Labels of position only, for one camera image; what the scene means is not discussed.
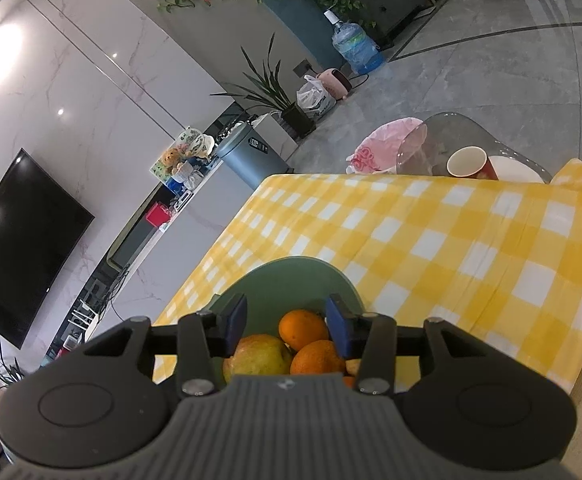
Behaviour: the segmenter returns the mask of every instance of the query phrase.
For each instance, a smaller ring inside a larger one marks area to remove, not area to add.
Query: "gray trash can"
[[[268,176],[290,173],[289,165],[249,123],[236,124],[215,154],[252,189],[257,189]]]

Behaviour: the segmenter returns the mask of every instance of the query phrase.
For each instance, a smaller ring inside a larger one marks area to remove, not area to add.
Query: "blue water jug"
[[[331,10],[324,15],[333,24],[333,46],[346,59],[354,72],[368,74],[385,62],[378,46],[357,23],[342,22]]]

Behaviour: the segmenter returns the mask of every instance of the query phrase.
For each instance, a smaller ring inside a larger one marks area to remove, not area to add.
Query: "tablecloth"
[[[271,176],[157,324],[204,307],[261,264],[303,254],[398,324],[439,316],[570,391],[582,367],[582,162],[550,185],[406,175]],[[169,376],[157,359],[154,380]],[[401,387],[419,376],[399,361]]]

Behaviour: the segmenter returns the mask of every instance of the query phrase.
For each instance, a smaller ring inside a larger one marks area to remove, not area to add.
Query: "green bowl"
[[[330,294],[339,294],[352,312],[364,311],[357,290],[344,274],[308,256],[288,256],[252,270],[221,296],[215,296],[206,308],[220,312],[234,294],[244,294],[247,298],[247,325],[242,336],[269,334],[279,337],[280,319],[298,308],[324,317],[325,301]],[[219,368],[222,359],[214,361],[218,380],[224,384]]]

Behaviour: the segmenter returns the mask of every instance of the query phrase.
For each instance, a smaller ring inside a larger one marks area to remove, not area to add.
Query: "black television screen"
[[[94,217],[20,150],[0,181],[0,335],[22,347]]]

